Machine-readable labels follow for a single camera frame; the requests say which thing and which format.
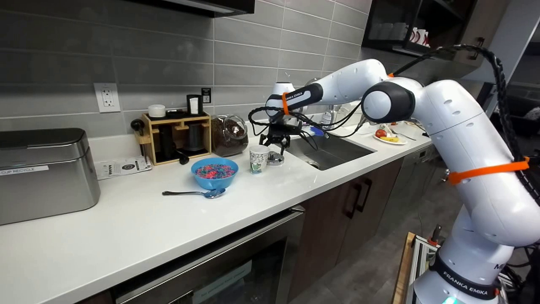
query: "cereal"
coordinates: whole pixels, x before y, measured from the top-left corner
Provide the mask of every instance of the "cereal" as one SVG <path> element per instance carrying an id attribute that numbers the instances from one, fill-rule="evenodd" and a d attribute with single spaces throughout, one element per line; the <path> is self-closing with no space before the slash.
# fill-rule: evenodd
<path id="1" fill-rule="evenodd" d="M 226 179 L 227 177 L 231 177 L 234 173 L 235 171 L 231 166 L 226 164 L 208 164 L 195 171 L 197 176 L 209 180 Z"/>

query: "range hood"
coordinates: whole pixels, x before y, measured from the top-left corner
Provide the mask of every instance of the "range hood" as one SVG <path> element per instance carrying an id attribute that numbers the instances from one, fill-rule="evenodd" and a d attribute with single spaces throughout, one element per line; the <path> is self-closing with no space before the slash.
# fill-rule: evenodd
<path id="1" fill-rule="evenodd" d="M 131 0 L 208 17 L 225 17 L 255 12 L 255 0 Z"/>

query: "glass jar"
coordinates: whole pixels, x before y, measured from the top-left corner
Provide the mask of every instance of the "glass jar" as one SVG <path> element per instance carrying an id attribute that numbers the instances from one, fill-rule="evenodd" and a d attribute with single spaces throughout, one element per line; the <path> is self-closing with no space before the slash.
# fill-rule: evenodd
<path id="1" fill-rule="evenodd" d="M 247 148 L 248 136 L 245 121 L 237 115 L 212 116 L 212 152 L 231 156 Z"/>

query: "oven door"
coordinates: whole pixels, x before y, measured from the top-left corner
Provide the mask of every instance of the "oven door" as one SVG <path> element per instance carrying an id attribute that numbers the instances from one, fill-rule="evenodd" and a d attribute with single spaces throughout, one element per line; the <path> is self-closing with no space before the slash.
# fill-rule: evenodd
<path id="1" fill-rule="evenodd" d="M 117 304 L 285 304 L 303 209 L 285 210 L 115 286 Z"/>

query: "fork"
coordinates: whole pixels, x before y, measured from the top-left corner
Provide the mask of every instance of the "fork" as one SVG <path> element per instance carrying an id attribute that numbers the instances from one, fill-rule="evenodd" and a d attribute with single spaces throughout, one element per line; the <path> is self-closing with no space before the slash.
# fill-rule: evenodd
<path id="1" fill-rule="evenodd" d="M 410 137 L 410 136 L 407 136 L 407 135 L 405 135 L 405 134 L 403 134 L 403 133 L 396 132 L 396 131 L 394 131 L 394 129 L 392 129 L 392 128 L 390 128 L 390 127 L 388 127 L 388 129 L 390 129 L 390 131 L 392 131 L 392 133 L 399 134 L 399 135 L 403 135 L 403 136 L 405 136 L 406 138 L 408 138 L 408 139 L 410 139 L 410 140 L 412 140 L 412 141 L 416 141 L 416 139 L 414 139 L 414 138 L 412 138 L 412 137 Z"/>

